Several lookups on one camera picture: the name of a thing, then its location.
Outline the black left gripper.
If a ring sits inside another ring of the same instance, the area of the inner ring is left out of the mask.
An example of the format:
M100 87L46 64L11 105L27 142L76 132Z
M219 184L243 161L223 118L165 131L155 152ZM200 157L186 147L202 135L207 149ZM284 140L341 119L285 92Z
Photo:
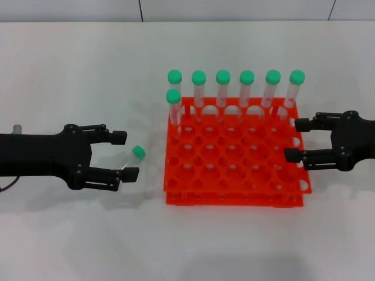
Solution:
M124 145L126 131L105 124L66 125L55 135L1 134L1 176L54 176L72 190L118 191L121 183L135 183L138 167L111 170L89 167L90 144Z

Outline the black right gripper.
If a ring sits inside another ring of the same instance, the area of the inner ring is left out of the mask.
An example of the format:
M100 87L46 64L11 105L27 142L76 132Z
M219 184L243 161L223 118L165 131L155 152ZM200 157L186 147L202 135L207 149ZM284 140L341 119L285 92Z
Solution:
M311 120L298 118L294 124L297 132L332 131L332 148L285 148L284 156L288 163L302 162L305 170L337 169L347 172L362 160L374 159L374 121L361 118L357 111L316 113Z

